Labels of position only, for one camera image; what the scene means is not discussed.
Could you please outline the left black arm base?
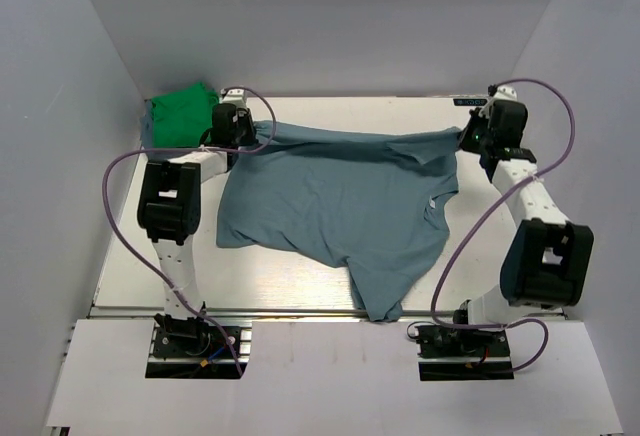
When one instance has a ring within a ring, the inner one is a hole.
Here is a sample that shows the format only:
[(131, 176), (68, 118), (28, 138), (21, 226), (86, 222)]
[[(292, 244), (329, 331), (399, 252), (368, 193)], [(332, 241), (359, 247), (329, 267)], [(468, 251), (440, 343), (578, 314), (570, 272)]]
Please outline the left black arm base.
[(246, 369), (251, 330), (222, 328), (201, 318), (154, 316), (146, 363), (148, 379), (237, 380)]

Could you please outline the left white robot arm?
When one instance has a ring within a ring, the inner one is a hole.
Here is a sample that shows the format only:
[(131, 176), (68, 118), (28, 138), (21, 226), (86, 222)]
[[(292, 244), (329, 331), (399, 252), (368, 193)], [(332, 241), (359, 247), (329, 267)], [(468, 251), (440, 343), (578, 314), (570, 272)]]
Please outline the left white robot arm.
[(164, 285), (164, 313), (180, 320), (206, 309), (193, 256), (193, 239), (201, 221), (201, 186), (231, 170), (237, 149), (256, 143), (247, 104), (234, 100), (214, 107), (212, 127), (205, 130), (200, 143), (224, 150), (147, 161), (137, 209), (138, 224), (152, 242), (160, 270), (171, 280)]

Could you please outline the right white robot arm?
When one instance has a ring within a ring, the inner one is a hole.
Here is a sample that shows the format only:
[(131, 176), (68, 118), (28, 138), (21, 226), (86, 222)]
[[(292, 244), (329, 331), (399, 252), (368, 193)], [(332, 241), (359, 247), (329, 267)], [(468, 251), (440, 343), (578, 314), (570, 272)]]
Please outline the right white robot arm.
[(466, 320), (451, 330), (453, 346), (466, 355), (486, 345), (485, 327), (495, 331), (538, 309), (577, 305), (594, 244), (592, 230), (571, 222), (555, 204), (537, 175), (535, 156), (521, 146), (526, 106), (498, 96), (470, 115), (459, 148), (479, 156), (489, 182), (505, 199), (516, 233), (498, 284), (467, 301)]

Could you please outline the blue-grey t-shirt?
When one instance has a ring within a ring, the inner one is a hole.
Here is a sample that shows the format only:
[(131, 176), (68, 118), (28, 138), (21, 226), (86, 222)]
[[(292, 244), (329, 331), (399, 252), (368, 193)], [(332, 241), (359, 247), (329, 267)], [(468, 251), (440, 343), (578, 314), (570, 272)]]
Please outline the blue-grey t-shirt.
[(261, 121), (256, 131), (262, 149), (240, 155), (225, 184), (217, 245), (344, 267), (359, 309), (399, 319), (450, 235), (458, 130), (384, 135)]

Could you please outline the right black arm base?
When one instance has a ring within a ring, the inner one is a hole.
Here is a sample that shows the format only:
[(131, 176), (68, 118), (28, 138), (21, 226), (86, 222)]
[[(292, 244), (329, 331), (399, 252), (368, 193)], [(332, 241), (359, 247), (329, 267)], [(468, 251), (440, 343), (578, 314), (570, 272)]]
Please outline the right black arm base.
[(422, 382), (514, 378), (505, 331), (462, 330), (416, 321), (407, 326), (406, 335), (418, 345)]

